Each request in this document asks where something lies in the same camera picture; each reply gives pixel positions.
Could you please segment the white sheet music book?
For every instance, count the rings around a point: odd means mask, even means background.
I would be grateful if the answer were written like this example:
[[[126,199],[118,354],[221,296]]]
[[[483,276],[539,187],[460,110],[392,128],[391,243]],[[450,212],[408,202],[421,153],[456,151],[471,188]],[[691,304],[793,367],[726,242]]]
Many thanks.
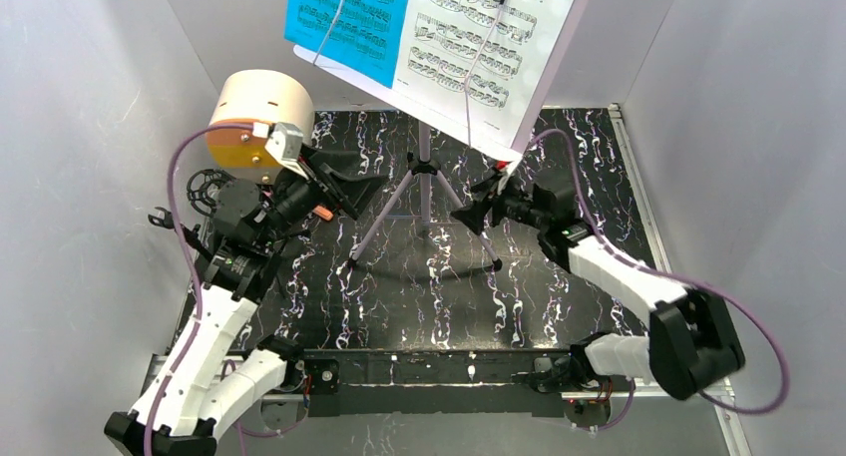
[[[489,155],[520,151],[580,0],[407,0],[391,89]]]

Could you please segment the blue sheet music page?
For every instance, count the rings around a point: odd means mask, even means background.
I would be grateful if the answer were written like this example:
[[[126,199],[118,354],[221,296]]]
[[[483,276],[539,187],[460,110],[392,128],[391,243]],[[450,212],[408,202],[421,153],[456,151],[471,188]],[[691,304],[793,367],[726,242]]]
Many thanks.
[[[287,0],[284,38],[390,87],[408,0]]]

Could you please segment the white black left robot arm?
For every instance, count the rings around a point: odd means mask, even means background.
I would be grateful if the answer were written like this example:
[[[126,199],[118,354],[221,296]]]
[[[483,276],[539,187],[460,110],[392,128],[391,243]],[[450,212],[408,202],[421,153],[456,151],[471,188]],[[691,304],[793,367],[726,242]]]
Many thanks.
[[[302,348],[270,335],[235,369],[226,355],[275,283],[287,242],[314,210],[358,218],[389,181],[353,175],[350,151],[302,149],[273,183],[222,174],[201,187],[211,200],[212,240],[165,213],[162,225],[198,254],[194,310],[158,375],[127,411],[107,420],[106,437],[124,455],[212,455],[221,437],[266,393],[304,376]]]

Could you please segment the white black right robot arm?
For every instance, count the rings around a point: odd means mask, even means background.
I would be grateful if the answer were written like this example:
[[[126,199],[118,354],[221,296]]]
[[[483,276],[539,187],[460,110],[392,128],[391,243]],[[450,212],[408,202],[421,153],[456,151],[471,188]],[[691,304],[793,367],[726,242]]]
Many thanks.
[[[570,385],[639,378],[685,400],[744,367],[726,303],[710,290],[655,275],[607,251],[582,216],[573,185],[526,191],[496,172],[472,193],[467,205],[451,212],[453,219],[474,234],[504,220],[534,228],[547,260],[611,296],[646,327],[645,336],[600,331],[573,343],[548,375]]]

